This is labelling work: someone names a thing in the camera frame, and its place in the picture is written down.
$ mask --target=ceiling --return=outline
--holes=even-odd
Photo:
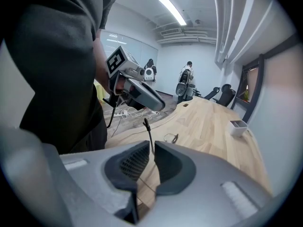
[[[141,14],[154,24],[155,32],[180,27],[172,14],[158,0],[116,0]],[[187,23],[187,27],[217,29],[214,0],[171,0]]]

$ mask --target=dark gray t-shirt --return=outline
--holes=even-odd
[[[5,38],[35,91],[20,127],[60,154],[70,152],[103,118],[93,84],[93,41],[114,1],[32,0]]]

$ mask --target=wooden table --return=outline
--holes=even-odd
[[[151,124],[151,136],[153,141],[164,141],[164,136],[168,133],[179,134],[176,144],[227,160],[271,193],[255,138],[249,130],[240,138],[234,138],[225,132],[229,120],[240,118],[231,109],[195,96],[191,101],[178,104],[171,115]],[[106,148],[138,140],[149,140],[144,126],[114,136],[107,141]],[[137,183],[138,204],[143,202],[148,207],[152,206],[160,180],[151,150],[150,161]]]

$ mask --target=person's arm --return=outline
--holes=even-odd
[[[103,45],[100,40],[101,29],[99,29],[96,33],[96,39],[93,42],[94,54],[96,59],[96,75],[95,79],[98,83],[102,85],[102,87],[108,92],[108,73],[106,71],[106,55],[104,52]]]

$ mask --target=fluorescent light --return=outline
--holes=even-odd
[[[175,6],[171,3],[170,0],[159,0],[176,18],[180,25],[186,25],[184,19],[182,18],[181,14],[175,8]]]
[[[107,41],[118,42],[118,43],[120,43],[120,44],[127,44],[127,43],[125,43],[125,42],[118,41],[118,40],[110,40],[110,39],[107,39]]]

